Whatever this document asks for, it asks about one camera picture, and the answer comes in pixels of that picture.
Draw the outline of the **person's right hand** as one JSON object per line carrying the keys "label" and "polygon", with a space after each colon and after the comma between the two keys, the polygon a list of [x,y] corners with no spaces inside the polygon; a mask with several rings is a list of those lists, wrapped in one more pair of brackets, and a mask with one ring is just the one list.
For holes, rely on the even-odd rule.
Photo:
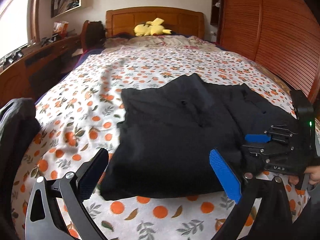
{"label": "person's right hand", "polygon": [[[309,184],[316,185],[320,181],[320,166],[309,166],[306,168],[306,174],[310,175]],[[297,176],[289,176],[289,182],[293,185],[298,184],[299,178]]]}

